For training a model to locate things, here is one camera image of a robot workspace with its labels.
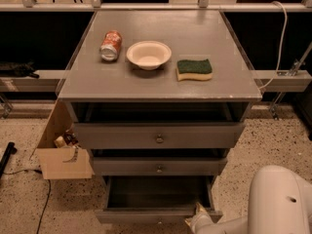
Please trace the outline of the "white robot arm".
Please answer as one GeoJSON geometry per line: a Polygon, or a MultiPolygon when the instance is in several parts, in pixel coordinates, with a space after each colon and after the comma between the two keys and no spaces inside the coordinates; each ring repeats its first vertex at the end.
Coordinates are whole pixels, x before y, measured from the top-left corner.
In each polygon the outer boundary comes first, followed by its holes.
{"type": "Polygon", "coordinates": [[[247,216],[214,223],[197,203],[185,223],[193,234],[312,234],[312,184],[284,167],[265,166],[253,177],[247,216]]]}

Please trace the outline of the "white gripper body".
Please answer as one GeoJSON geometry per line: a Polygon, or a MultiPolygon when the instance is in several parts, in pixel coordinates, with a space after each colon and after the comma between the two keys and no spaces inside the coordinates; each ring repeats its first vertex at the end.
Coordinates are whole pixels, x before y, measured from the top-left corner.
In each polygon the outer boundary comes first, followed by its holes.
{"type": "Polygon", "coordinates": [[[214,230],[214,223],[207,212],[198,212],[184,220],[193,234],[209,234],[214,230]]]}

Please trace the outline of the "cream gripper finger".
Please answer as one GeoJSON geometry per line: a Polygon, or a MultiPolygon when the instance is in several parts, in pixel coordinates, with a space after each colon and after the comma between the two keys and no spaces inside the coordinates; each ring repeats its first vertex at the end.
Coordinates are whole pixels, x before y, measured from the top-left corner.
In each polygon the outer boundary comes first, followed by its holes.
{"type": "Polygon", "coordinates": [[[198,214],[198,213],[206,213],[207,211],[204,208],[204,206],[202,206],[199,202],[197,202],[195,212],[196,212],[196,214],[198,214]]]}

